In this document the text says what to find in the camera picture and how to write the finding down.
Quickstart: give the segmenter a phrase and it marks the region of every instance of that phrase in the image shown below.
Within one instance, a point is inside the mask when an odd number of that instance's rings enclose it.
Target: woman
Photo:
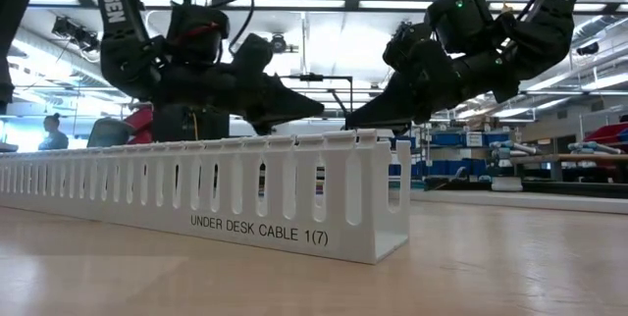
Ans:
[[[39,150],[68,149],[68,137],[59,131],[59,118],[61,115],[46,116],[43,120],[43,128],[48,132],[48,137],[39,144]]]

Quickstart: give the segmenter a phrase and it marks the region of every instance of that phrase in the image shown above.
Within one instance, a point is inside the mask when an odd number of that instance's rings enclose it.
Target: wooden table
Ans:
[[[562,162],[581,161],[612,162],[617,166],[619,181],[627,183],[628,154],[549,154],[510,158],[510,162],[518,167],[518,171],[522,170],[525,164],[550,163],[551,178],[558,182],[562,181]]]
[[[0,208],[0,315],[628,315],[626,216],[411,209],[369,266]]]

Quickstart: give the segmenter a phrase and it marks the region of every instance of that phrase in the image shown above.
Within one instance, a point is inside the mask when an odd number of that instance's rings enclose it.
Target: black robotic arm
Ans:
[[[259,134],[324,110],[323,104],[286,88],[277,76],[264,74],[272,48],[255,34],[246,37],[230,64],[220,63],[230,24],[218,5],[173,3],[168,34],[153,38],[144,26],[140,0],[98,0],[98,7],[103,77],[131,97],[157,107],[211,106],[241,115]]]
[[[519,16],[505,11],[494,20],[486,0],[435,1],[424,23],[397,30],[384,53],[395,70],[389,84],[347,124],[405,132],[411,121],[428,122],[433,113],[488,91],[506,101],[521,80],[568,55],[575,3],[530,0]]]

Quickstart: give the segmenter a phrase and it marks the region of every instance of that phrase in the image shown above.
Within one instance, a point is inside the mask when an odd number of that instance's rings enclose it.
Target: ceiling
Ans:
[[[85,108],[90,108],[89,111],[99,115],[117,115],[121,111],[126,113],[128,110],[121,110],[120,104],[128,102],[129,99],[115,89],[107,89],[109,85],[103,82],[102,77],[99,75],[98,54],[83,53],[81,55],[80,50],[69,44],[66,39],[60,39],[59,36],[51,33],[57,17],[68,17],[74,23],[84,26],[90,31],[99,32],[102,24],[98,11],[82,8],[81,6],[73,6],[72,1],[60,1],[62,0],[31,0],[32,7],[24,15],[23,29],[16,37],[17,42],[14,43],[14,46],[26,52],[29,57],[28,59],[13,58],[12,61],[17,65],[12,70],[14,83],[18,86],[17,101],[38,102],[41,105],[56,107],[62,113],[65,112],[70,115],[86,115],[84,113],[86,111],[84,110]],[[526,2],[527,0],[506,1]],[[620,8],[626,8],[628,12],[628,0],[579,0],[579,2],[592,4],[581,6],[585,9],[591,6],[595,8],[595,4],[619,3],[622,4]],[[149,33],[165,33],[170,22],[170,12],[163,8],[155,10],[149,8],[149,10],[149,12],[144,13]],[[377,13],[363,11],[313,11],[298,7],[290,11],[289,8],[282,8],[281,10],[262,8],[262,10],[254,14],[247,32],[255,32],[266,37],[271,36],[273,33],[282,33],[288,44],[299,45],[299,54],[276,55],[266,70],[269,73],[292,75],[307,71],[325,76],[353,76],[355,88],[367,89],[372,83],[381,84],[387,79],[390,68],[382,61],[382,52],[398,24],[402,21],[421,22],[423,20],[423,14],[416,11],[399,9],[394,10],[394,12],[378,11]],[[227,11],[226,13],[231,20],[232,30],[237,30],[243,24],[247,12]],[[591,11],[587,14],[575,16],[575,24],[581,26],[596,17],[595,13],[592,14]],[[622,50],[622,47],[624,47],[623,42],[628,41],[628,36],[626,36],[628,28],[625,28],[625,26],[628,26],[628,24],[597,35],[601,47],[597,55],[568,58],[536,79],[524,82],[522,88],[533,86],[533,84],[542,80],[563,75],[574,68],[586,68],[587,65],[591,65],[598,58],[612,55],[618,50]],[[599,65],[599,70],[613,75],[619,72],[623,73],[622,62],[624,60],[628,61],[625,57],[610,60],[604,65]],[[42,74],[42,77],[34,79],[32,73],[26,74],[26,69],[35,70],[37,73]],[[578,90],[578,86],[581,86],[583,82],[584,84],[591,82],[591,77],[593,77],[591,71],[576,72],[575,75],[571,75],[561,82],[555,82],[540,89],[547,90],[557,87],[562,89],[565,85],[570,85],[568,90]],[[287,79],[285,83],[287,86],[298,88],[348,88],[348,82],[344,80],[305,83]],[[613,89],[621,87],[622,84],[620,83],[614,85]],[[340,107],[334,102],[331,94],[307,94],[314,99],[325,101],[326,108],[329,110],[337,110]],[[339,96],[342,101],[348,101],[346,92],[339,94]],[[368,94],[364,92],[356,93],[354,96],[354,107],[359,107],[368,99]],[[556,97],[547,98],[544,95],[540,96],[537,94],[533,100],[537,103],[543,103],[544,101],[548,102],[555,99]],[[531,96],[522,95],[514,99],[513,102],[498,107],[493,102],[491,95],[488,94],[475,99],[475,101],[465,103],[455,113],[450,113],[449,115],[458,116],[464,111],[467,111],[466,114],[468,115],[474,109],[477,113],[482,111],[491,113],[501,109],[503,106],[516,107],[516,104],[520,101],[531,101]],[[72,110],[72,106],[77,104],[78,110]],[[526,106],[532,108],[534,104],[527,104]],[[97,107],[101,107],[102,111],[98,112],[96,110]],[[22,115],[37,115],[28,113],[28,111],[34,111],[33,107],[22,106],[20,110],[18,110],[18,107],[15,107],[15,109],[16,113],[22,111],[20,113]]]

